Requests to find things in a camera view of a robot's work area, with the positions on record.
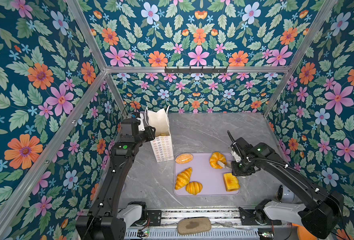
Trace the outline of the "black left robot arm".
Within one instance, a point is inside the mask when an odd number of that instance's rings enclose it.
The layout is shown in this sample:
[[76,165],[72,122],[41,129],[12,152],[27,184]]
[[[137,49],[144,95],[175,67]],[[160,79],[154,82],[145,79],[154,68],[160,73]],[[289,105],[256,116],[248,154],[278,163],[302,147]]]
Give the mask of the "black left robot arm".
[[119,141],[109,153],[106,176],[87,215],[80,216],[76,230],[83,240],[122,240],[126,230],[142,217],[142,205],[131,204],[119,211],[126,176],[140,147],[155,139],[155,128],[145,127],[136,114],[121,122]]

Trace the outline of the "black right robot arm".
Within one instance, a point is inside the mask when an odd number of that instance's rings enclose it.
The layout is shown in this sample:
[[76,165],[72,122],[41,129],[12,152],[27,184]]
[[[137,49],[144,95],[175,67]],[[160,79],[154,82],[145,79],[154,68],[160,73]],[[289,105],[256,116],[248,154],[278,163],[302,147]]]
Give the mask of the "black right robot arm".
[[244,138],[236,140],[230,136],[230,139],[234,156],[231,168],[235,177],[247,177],[264,170],[300,200],[298,204],[288,204],[264,199],[255,208],[258,223],[285,221],[303,226],[316,238],[326,239],[342,221],[344,197],[341,193],[310,182],[265,143],[253,146]]

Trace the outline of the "ring shaped golden bread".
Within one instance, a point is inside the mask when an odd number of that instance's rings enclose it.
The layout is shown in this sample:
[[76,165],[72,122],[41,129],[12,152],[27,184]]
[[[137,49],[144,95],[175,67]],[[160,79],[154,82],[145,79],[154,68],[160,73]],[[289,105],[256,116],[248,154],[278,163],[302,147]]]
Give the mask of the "ring shaped golden bread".
[[220,152],[214,152],[212,156],[210,157],[210,165],[214,169],[223,169],[221,166],[217,164],[218,161],[223,162],[224,164],[227,164],[227,159],[226,157],[221,154]]

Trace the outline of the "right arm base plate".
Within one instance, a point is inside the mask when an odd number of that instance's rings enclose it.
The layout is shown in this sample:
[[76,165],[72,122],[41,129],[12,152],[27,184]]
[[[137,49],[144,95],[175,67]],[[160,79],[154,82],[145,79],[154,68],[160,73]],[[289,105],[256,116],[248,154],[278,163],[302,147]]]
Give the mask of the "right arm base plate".
[[281,226],[283,223],[280,220],[271,220],[264,213],[263,210],[255,210],[255,209],[245,209],[242,207],[238,207],[240,213],[240,219],[243,226],[252,226],[252,225],[260,225],[260,226]]

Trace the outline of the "white handled tongs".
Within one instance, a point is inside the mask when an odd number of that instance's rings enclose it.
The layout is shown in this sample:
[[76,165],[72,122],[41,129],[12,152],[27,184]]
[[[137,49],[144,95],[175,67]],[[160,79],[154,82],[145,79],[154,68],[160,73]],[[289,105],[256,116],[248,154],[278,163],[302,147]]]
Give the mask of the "white handled tongs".
[[221,162],[221,161],[218,161],[217,164],[218,164],[219,166],[221,166],[222,168],[226,168],[226,169],[228,169],[228,170],[231,170],[231,169],[232,169],[231,167],[229,167],[228,165],[224,164],[224,163]]

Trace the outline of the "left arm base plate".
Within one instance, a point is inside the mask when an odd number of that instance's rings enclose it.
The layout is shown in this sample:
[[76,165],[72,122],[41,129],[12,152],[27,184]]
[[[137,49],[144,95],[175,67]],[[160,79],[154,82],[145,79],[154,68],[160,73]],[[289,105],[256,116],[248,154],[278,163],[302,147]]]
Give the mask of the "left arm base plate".
[[129,218],[128,223],[126,223],[127,227],[149,227],[156,226],[159,227],[161,225],[162,211],[161,210],[142,210],[140,218],[133,222]]

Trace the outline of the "white patterned paper bag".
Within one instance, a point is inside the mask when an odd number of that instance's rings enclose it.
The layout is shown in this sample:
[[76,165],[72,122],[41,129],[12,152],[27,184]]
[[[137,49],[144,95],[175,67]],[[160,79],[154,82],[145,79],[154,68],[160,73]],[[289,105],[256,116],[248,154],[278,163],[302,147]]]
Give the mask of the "white patterned paper bag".
[[158,163],[174,160],[173,145],[168,119],[169,106],[157,112],[145,109],[145,123],[155,128],[155,139],[151,146]]

